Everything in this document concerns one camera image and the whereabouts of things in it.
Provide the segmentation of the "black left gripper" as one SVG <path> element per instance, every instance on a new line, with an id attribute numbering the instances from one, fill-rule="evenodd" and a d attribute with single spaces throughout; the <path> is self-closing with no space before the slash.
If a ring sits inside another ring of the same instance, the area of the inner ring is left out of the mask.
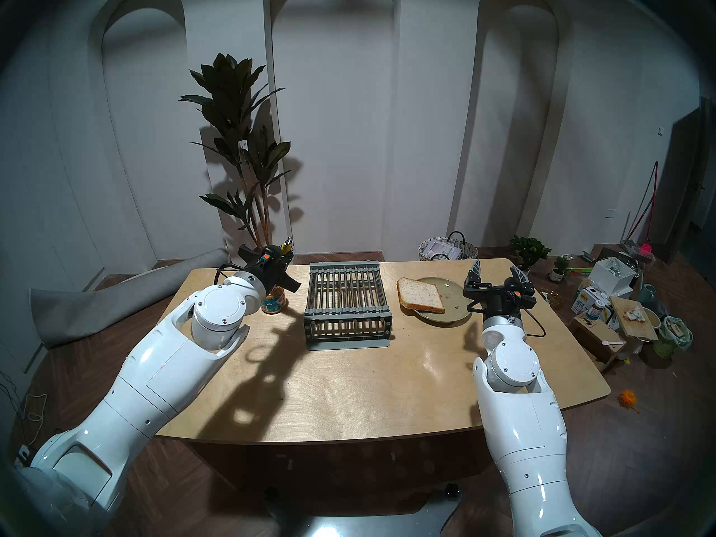
<path id="1" fill-rule="evenodd" d="M 302 283 L 286 273 L 291 263 L 291 254 L 263 253 L 261 248 L 250 249 L 242 244 L 238 249 L 238 257 L 245 263 L 252 263 L 254 276 L 265 290 L 273 290 L 280 286 L 288 292 L 296 293 Z"/>

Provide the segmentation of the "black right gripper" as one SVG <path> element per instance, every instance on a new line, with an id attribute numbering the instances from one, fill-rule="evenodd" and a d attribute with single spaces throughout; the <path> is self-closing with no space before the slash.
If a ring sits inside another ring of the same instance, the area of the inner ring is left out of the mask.
<path id="1" fill-rule="evenodd" d="M 482 284 L 481 263 L 476 259 L 468 271 L 463 289 L 463 296 L 470 300 L 468 311 L 481 313 L 485 318 L 520 318 L 521 310 L 535 307 L 534 285 L 527 273 L 518 266 L 511 266 L 510 272 L 520 284 Z"/>

